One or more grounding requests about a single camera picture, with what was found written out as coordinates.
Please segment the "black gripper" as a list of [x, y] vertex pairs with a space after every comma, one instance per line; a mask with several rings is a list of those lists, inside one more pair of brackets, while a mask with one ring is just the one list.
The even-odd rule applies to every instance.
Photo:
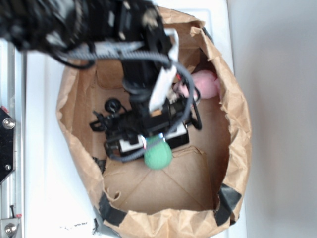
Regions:
[[90, 123], [92, 131], [104, 132], [106, 154], [111, 159], [138, 159], [142, 157], [140, 149], [146, 148], [146, 140], [155, 136], [174, 149], [189, 143], [187, 127], [202, 129], [202, 122], [197, 109], [192, 114], [184, 115], [187, 98], [178, 98], [175, 102], [166, 100], [161, 111], [155, 116], [142, 116], [135, 109], [125, 110], [116, 98], [110, 98], [105, 103], [109, 115], [95, 113], [97, 120]]

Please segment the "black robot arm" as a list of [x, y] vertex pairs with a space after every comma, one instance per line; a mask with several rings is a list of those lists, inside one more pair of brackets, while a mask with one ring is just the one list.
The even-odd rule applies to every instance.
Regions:
[[188, 143], [187, 126], [202, 128], [190, 73], [178, 61], [179, 40], [150, 0], [3, 0], [0, 36], [18, 50], [36, 50], [75, 69], [119, 60], [131, 109], [118, 99], [96, 114], [107, 155], [131, 161], [157, 145]]

